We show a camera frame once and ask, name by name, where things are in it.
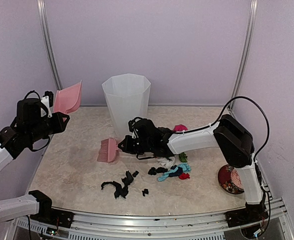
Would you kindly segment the pink plastic dustpan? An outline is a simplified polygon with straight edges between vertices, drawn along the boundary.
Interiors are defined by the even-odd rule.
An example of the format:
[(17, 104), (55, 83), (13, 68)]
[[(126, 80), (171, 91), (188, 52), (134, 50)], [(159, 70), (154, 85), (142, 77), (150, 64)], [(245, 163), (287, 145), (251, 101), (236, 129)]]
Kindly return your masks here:
[(57, 90), (53, 112), (70, 114), (77, 111), (81, 103), (82, 81), (62, 90)]

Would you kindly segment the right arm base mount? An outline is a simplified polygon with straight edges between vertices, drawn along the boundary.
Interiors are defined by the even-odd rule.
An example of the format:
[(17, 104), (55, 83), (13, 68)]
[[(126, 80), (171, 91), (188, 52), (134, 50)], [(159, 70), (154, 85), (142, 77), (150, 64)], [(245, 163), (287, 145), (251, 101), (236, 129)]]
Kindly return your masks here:
[(269, 217), (265, 202), (259, 204), (245, 204), (244, 208), (227, 211), (225, 213), (229, 228), (262, 221)]

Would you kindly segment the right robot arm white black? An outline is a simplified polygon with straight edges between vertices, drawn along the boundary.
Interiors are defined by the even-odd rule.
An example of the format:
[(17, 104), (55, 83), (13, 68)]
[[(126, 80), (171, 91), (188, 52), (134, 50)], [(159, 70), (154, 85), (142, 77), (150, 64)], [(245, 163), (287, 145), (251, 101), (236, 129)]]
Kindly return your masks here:
[(246, 205), (242, 217), (253, 222), (262, 213), (266, 191), (256, 160), (252, 134), (233, 116), (220, 112), (213, 123), (191, 130), (174, 131), (156, 127), (150, 119), (135, 117), (128, 123), (129, 135), (118, 144), (124, 153), (142, 160), (145, 153), (152, 157), (170, 158), (184, 152), (219, 148), (226, 162), (234, 167), (244, 188)]

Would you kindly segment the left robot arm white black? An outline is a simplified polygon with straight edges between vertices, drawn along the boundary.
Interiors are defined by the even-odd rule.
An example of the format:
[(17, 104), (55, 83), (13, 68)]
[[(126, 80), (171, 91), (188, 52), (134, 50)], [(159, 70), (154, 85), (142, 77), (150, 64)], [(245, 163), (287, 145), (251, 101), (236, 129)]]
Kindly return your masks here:
[[(17, 102), (16, 117), (9, 126), (0, 131), (0, 172), (25, 149), (35, 152), (33, 145), (39, 140), (50, 141), (50, 136), (65, 131), (69, 115), (50, 111), (53, 93), (46, 91), (44, 97), (29, 97)], [(35, 215), (50, 223), (57, 217), (52, 200), (44, 193), (33, 190), (6, 200), (0, 200), (0, 223)]]

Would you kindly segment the translucent white waste bin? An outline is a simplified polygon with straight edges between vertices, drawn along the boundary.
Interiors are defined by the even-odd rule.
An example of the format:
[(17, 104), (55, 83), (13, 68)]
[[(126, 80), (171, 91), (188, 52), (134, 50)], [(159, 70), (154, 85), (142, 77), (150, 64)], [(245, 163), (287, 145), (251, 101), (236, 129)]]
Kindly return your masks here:
[(119, 138), (130, 134), (128, 122), (147, 117), (151, 83), (138, 74), (126, 73), (110, 77), (102, 84), (113, 127)]

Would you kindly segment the pink plastic hand brush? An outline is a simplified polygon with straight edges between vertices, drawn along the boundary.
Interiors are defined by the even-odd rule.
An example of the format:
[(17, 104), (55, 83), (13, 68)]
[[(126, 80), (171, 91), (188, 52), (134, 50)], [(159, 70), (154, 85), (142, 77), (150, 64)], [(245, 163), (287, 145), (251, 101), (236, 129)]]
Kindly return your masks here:
[(116, 139), (107, 138), (101, 141), (97, 161), (102, 163), (112, 163), (118, 154), (118, 144)]

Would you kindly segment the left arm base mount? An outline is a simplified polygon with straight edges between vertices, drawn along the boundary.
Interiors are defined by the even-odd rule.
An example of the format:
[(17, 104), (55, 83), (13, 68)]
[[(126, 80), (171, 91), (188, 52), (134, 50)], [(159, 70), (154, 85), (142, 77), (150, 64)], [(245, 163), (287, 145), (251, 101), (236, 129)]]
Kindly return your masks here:
[(32, 214), (30, 218), (41, 223), (55, 225), (56, 227), (71, 228), (74, 213), (70, 211), (52, 208), (52, 200), (39, 190), (28, 192), (36, 198), (39, 203), (39, 210), (36, 214)]

